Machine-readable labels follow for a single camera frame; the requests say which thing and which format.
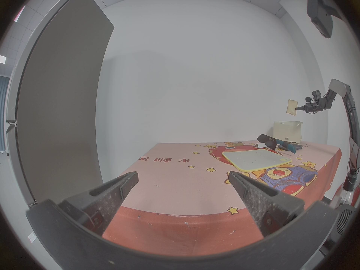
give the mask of white cutting board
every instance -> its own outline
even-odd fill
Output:
[[[223,152],[223,156],[241,172],[253,172],[287,164],[292,161],[266,149]]]

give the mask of white wall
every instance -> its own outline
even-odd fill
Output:
[[[104,9],[115,29],[97,93],[103,180],[158,142],[255,140],[310,88],[280,19],[241,0],[125,0]]]
[[[316,58],[325,88],[332,78],[347,83],[351,87],[355,105],[360,105],[360,52],[355,40],[346,24],[340,19],[333,17],[334,27],[332,37],[326,39],[310,21],[306,13],[307,0],[281,0],[280,4],[296,22],[305,36]],[[291,21],[287,16],[282,19],[292,36],[295,27],[291,27]],[[331,189],[326,192],[328,198],[332,198],[336,189],[344,182],[346,167],[349,160],[349,124],[345,107],[340,96],[328,110],[329,128],[328,144],[340,147],[342,159],[334,178]]]

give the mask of ceiling light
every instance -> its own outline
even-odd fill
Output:
[[[20,17],[20,14],[21,14],[21,12],[24,10],[24,8],[25,8],[25,6],[21,8],[19,14],[17,14],[16,17],[15,17],[14,22],[17,22],[17,21],[18,21],[18,19],[19,19],[19,17]]]

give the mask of yellow star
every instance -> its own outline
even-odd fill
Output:
[[[304,164],[304,166],[308,166],[308,167],[311,167],[311,168],[314,168],[316,163],[313,163],[311,161],[307,161],[307,162],[302,162],[302,164]]]
[[[227,212],[230,212],[231,215],[234,215],[235,213],[239,213],[237,208],[232,208],[231,206],[229,209],[227,209]]]

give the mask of cartoon tablecloth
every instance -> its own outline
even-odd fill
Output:
[[[256,150],[257,141],[160,143],[123,174],[137,171],[131,190],[103,234],[142,252],[198,256],[234,250],[261,240],[259,229],[235,189],[229,171],[238,170],[223,151]],[[330,189],[341,151],[302,142],[296,154],[276,149],[292,162],[246,173],[305,201],[305,209]]]

